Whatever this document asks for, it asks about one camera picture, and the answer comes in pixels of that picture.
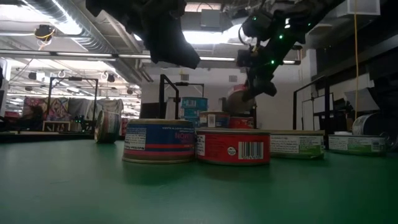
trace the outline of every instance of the green tabletop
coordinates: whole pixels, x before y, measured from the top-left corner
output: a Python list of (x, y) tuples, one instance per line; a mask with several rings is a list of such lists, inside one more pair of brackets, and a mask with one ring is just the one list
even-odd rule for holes
[(0, 144), (0, 223), (398, 223), (398, 160), (133, 164), (123, 142)]

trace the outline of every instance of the green can label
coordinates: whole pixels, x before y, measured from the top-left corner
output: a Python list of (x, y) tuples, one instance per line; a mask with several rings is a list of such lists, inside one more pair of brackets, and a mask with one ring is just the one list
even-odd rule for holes
[(271, 136), (271, 153), (278, 154), (323, 154), (323, 136)]
[(351, 152), (383, 152), (386, 142), (378, 137), (329, 136), (329, 148)]

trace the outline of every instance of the barcode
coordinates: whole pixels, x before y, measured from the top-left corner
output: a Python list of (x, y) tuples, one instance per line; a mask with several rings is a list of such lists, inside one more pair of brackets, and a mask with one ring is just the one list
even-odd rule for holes
[(196, 107), (197, 102), (195, 100), (187, 100), (187, 106)]
[(263, 142), (239, 142), (239, 159), (263, 159)]
[(380, 143), (379, 142), (372, 142), (372, 149), (373, 149), (373, 151), (379, 151), (380, 150)]
[(209, 128), (215, 128), (216, 127), (216, 115), (215, 114), (209, 114), (207, 116), (207, 126)]

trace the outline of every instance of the ceiling pipe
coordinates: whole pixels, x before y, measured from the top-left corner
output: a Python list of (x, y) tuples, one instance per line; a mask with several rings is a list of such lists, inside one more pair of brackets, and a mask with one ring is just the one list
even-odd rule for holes
[[(53, 26), (64, 34), (83, 36), (84, 38), (72, 39), (90, 53), (117, 53), (116, 49), (71, 0), (22, 0), (22, 2), (34, 11), (47, 16)], [(126, 62), (116, 60), (106, 63), (114, 67), (127, 82), (140, 83), (142, 81), (139, 73)]]

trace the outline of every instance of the stacked cans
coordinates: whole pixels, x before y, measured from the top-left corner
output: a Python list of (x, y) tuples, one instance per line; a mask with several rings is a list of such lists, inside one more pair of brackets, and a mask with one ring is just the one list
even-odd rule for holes
[(200, 127), (199, 114), (207, 111), (207, 99), (200, 97), (182, 97), (180, 105), (180, 119), (191, 121), (196, 128)]

